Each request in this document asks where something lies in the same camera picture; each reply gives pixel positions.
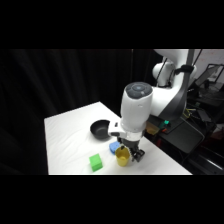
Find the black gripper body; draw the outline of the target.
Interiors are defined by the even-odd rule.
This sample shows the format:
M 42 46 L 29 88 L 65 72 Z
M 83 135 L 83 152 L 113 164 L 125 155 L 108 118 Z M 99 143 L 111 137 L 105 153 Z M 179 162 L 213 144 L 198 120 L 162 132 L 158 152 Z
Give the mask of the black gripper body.
M 131 153 L 140 152 L 139 141 L 130 141 L 125 138 L 118 138 L 118 142 L 121 145 L 121 148 L 127 148 Z

